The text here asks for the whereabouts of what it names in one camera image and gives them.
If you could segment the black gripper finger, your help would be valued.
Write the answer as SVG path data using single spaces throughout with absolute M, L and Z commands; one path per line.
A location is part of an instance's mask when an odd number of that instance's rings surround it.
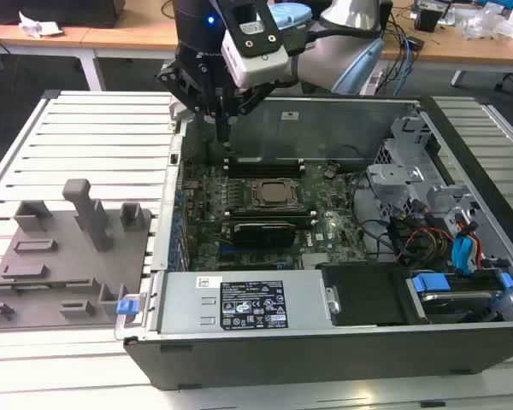
M 209 66 L 196 68 L 197 80 L 194 81 L 180 67 L 167 66 L 158 74 L 158 79 L 166 85 L 186 108 L 194 114 L 201 114 L 215 125 L 218 142 L 224 141 L 224 112 L 220 98 L 215 90 L 212 71 Z
M 223 87 L 223 142 L 229 142 L 230 127 L 240 115 L 249 114 L 276 88 L 276 83 L 264 83 L 248 91 L 237 90 L 233 82 Z

